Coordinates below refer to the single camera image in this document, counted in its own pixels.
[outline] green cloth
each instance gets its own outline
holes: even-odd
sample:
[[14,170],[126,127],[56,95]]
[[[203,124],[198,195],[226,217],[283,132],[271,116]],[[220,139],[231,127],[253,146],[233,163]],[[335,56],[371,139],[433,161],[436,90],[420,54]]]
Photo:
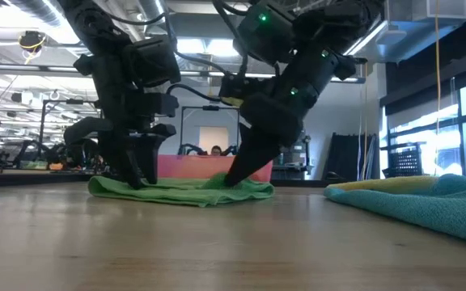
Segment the green cloth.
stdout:
[[466,239],[466,177],[444,175],[429,191],[391,194],[327,188],[332,201]]
[[160,179],[156,185],[146,184],[145,188],[135,190],[127,183],[94,176],[88,189],[96,197],[200,207],[273,196],[274,187],[270,183],[246,179],[233,188],[225,188],[224,177],[225,174],[217,174],[209,180]]

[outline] wooden table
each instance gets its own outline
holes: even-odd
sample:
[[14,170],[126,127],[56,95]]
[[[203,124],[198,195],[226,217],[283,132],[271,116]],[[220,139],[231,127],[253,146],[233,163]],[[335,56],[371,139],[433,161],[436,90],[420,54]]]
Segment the wooden table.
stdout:
[[199,209],[0,188],[0,291],[466,290],[466,242],[320,189]]

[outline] blue towel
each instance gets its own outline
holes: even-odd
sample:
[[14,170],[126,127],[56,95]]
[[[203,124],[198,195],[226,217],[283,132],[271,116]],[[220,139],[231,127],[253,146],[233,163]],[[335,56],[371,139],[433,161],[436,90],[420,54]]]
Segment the blue towel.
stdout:
[[326,188],[332,201],[466,239],[466,177],[444,175],[422,194]]

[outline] pink bin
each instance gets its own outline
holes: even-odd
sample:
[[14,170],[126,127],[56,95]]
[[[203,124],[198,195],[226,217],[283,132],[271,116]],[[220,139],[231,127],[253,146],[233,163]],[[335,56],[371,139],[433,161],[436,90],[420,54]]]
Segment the pink bin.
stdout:
[[[158,177],[209,179],[217,173],[227,172],[234,158],[161,154],[158,156]],[[269,182],[272,168],[273,162],[271,161],[249,178],[259,182]]]

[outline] yellow towel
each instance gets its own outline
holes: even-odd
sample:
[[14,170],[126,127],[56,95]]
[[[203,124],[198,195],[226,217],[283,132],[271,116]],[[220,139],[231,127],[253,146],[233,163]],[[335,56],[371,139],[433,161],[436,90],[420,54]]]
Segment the yellow towel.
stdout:
[[392,194],[403,194],[429,190],[434,185],[434,183],[436,183],[436,181],[438,181],[438,177],[413,176],[397,177],[390,179],[374,179],[350,183],[339,183],[330,185],[328,187],[339,188],[345,191],[375,190]]

